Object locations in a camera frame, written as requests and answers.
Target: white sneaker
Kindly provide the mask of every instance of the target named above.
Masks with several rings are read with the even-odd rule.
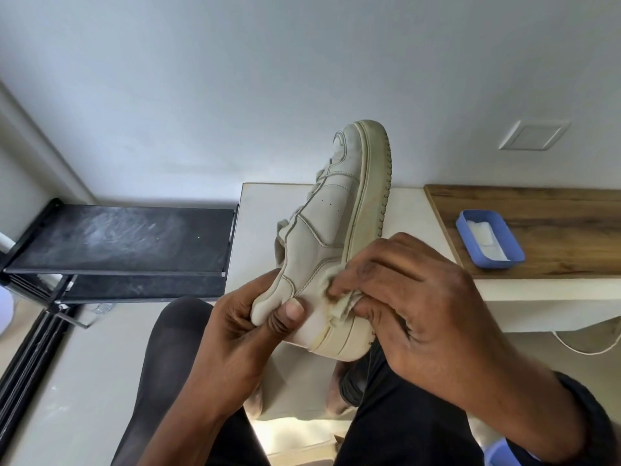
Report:
[[[364,120],[336,133],[334,155],[317,173],[306,204],[278,223],[275,242],[280,273],[252,305],[258,326],[291,297],[309,306],[305,323],[287,341],[342,361],[361,358],[375,335],[365,319],[349,311],[351,295],[326,297],[331,278],[382,235],[391,182],[391,154],[382,124]]]

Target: wooden shelf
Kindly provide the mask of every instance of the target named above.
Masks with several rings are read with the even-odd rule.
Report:
[[[621,276],[621,191],[432,184],[425,192],[455,259],[474,278]],[[499,212],[526,261],[509,270],[475,266],[455,226],[464,209]]]

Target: black pants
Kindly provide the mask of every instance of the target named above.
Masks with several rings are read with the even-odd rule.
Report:
[[[155,322],[134,414],[113,466],[138,462],[190,374],[211,309],[203,301],[182,297],[167,305]],[[363,360],[358,372],[368,372],[364,395],[338,453],[337,465],[483,464],[483,453],[461,409],[397,376],[378,343]],[[344,379],[344,384],[350,385],[342,386],[342,392],[355,402],[356,393],[361,394],[360,382],[356,376],[349,377],[352,379]],[[207,464],[269,465],[243,408],[224,423]]]

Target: light switch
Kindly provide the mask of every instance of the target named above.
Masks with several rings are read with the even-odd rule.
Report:
[[[505,150],[547,150],[560,139],[570,121],[520,120],[500,148]]]

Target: power cord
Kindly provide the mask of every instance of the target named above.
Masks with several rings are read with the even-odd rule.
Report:
[[[594,355],[603,355],[604,353],[611,351],[614,347],[617,346],[617,344],[619,343],[619,340],[621,340],[621,332],[620,332],[619,335],[617,335],[617,339],[608,348],[606,348],[605,350],[602,350],[601,352],[590,352],[589,353],[589,352],[581,352],[580,350],[576,350],[575,348],[572,348],[571,346],[569,346],[568,344],[562,341],[561,337],[558,336],[556,331],[553,331],[552,334],[556,337],[556,340],[561,342],[565,347],[569,348],[572,352],[578,353],[580,355],[586,355],[588,357],[592,357]]]

